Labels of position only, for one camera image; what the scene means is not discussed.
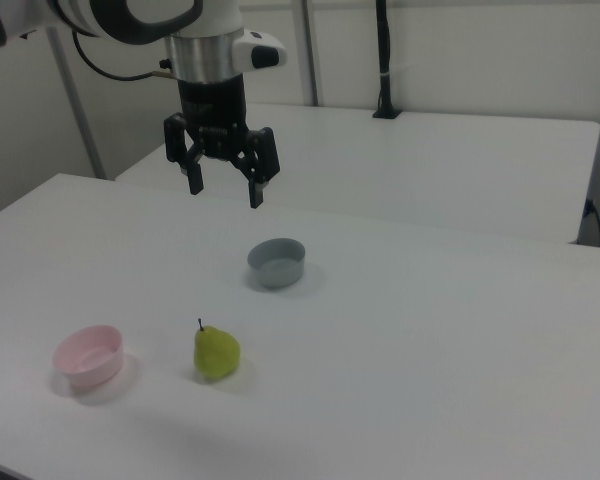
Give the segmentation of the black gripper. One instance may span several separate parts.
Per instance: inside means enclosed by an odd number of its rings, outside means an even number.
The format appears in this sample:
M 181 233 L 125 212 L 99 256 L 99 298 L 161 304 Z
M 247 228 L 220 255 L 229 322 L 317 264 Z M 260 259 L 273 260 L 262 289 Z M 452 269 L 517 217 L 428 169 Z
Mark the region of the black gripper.
M 250 207 L 257 209 L 280 164 L 273 130 L 249 130 L 246 125 L 244 76 L 212 83 L 179 80 L 177 84 L 182 114 L 163 122 L 167 160 L 185 172 L 192 195 L 204 189 L 202 154 L 232 162 L 247 179 Z M 186 146 L 186 133 L 193 141 L 191 148 Z

